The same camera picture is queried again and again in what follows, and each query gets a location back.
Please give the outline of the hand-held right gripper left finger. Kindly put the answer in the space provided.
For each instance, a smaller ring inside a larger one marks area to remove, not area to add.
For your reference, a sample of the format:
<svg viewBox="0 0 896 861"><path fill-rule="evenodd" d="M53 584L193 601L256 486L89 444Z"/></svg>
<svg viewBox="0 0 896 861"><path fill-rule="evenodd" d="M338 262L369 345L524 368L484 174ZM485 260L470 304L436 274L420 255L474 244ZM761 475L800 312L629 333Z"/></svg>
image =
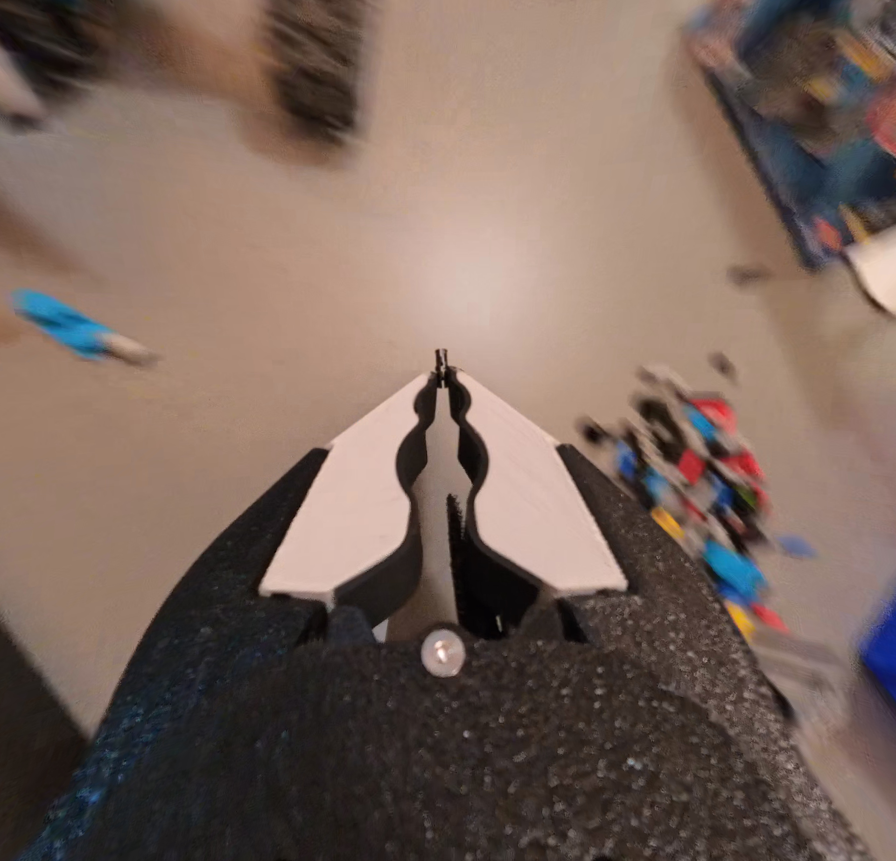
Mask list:
<svg viewBox="0 0 896 861"><path fill-rule="evenodd" d="M423 563L412 487L434 408L435 375L421 374L326 446L260 596L354 607L373 627L407 602Z"/></svg>

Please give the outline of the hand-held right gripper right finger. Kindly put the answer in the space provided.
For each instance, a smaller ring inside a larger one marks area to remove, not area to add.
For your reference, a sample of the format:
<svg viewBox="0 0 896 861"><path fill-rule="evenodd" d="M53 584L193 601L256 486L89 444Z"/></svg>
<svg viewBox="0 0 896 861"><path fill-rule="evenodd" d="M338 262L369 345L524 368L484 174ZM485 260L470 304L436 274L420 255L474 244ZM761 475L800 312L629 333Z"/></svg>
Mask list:
<svg viewBox="0 0 896 861"><path fill-rule="evenodd" d="M460 625L486 640L540 605L626 593L626 575L566 465L566 445L463 371L446 375L469 479L450 516Z"/></svg>

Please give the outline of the pile of small toy pieces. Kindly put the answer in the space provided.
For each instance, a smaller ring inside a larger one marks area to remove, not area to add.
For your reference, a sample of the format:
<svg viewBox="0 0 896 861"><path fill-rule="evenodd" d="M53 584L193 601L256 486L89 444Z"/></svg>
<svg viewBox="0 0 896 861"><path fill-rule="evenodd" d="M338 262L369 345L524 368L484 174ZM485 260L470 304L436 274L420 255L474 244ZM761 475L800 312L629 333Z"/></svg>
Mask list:
<svg viewBox="0 0 896 861"><path fill-rule="evenodd" d="M706 574L735 628L790 636L767 601L757 554L782 548L769 531L766 474L719 392L692 389L664 365L637 374L629 415L576 424L609 474Z"/></svg>

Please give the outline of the tracked toy robot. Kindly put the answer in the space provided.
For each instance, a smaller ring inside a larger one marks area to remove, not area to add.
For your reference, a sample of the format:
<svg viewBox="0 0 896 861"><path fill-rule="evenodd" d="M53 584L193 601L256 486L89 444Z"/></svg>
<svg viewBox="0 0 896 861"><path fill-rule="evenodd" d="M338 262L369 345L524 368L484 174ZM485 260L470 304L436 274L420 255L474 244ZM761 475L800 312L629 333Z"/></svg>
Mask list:
<svg viewBox="0 0 896 861"><path fill-rule="evenodd" d="M133 75L277 133L355 129L370 0L1 0L2 122L34 129Z"/></svg>

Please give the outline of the grey desk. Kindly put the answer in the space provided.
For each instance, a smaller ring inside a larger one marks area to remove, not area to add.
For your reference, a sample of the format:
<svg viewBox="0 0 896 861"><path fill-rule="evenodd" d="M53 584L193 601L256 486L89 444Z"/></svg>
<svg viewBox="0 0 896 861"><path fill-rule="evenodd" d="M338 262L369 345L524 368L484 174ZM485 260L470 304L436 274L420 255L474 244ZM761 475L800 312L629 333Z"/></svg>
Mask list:
<svg viewBox="0 0 896 861"><path fill-rule="evenodd" d="M2 616L81 730L207 543L438 346L567 441L642 365L730 389L813 551L772 601L855 654L894 582L894 322L796 261L679 45L699 1L373 0L337 148L133 75L2 127ZM84 359L18 290L158 358Z"/></svg>

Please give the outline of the blue toy piece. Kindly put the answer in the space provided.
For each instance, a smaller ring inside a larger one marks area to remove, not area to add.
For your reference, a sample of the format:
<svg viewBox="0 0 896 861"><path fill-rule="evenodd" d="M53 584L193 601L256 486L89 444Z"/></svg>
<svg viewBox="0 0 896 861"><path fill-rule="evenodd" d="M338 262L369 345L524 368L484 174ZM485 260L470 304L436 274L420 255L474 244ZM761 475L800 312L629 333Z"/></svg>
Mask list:
<svg viewBox="0 0 896 861"><path fill-rule="evenodd" d="M106 327L50 295L22 289L13 293L12 303L20 318L84 359L114 358L130 365L145 366L158 358L135 339Z"/></svg>

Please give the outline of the blue plastic bin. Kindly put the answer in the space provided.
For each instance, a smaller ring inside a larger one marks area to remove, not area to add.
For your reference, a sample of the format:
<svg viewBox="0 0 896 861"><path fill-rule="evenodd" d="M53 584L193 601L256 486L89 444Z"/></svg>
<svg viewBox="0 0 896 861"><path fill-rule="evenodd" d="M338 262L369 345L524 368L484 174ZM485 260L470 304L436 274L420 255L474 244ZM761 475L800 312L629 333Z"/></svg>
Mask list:
<svg viewBox="0 0 896 861"><path fill-rule="evenodd" d="M859 661L882 697L895 706L895 593L883 604L869 627Z"/></svg>

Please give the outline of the white rounded stand base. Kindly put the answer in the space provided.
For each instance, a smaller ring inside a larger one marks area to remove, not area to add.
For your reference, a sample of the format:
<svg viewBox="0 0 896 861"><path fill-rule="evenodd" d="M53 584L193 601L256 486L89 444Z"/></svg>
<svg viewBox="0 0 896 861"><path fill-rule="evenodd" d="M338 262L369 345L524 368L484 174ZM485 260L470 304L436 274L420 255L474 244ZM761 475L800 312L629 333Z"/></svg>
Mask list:
<svg viewBox="0 0 896 861"><path fill-rule="evenodd" d="M845 258L868 301L894 318L895 226L848 245Z"/></svg>

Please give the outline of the small robot kit box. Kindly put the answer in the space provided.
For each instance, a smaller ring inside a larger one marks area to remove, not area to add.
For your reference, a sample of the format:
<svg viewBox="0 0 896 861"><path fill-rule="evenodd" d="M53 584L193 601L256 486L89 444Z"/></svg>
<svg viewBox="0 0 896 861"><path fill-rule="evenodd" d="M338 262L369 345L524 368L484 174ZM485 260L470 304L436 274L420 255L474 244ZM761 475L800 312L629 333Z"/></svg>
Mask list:
<svg viewBox="0 0 896 861"><path fill-rule="evenodd" d="M707 0L685 39L807 268L894 217L894 0Z"/></svg>

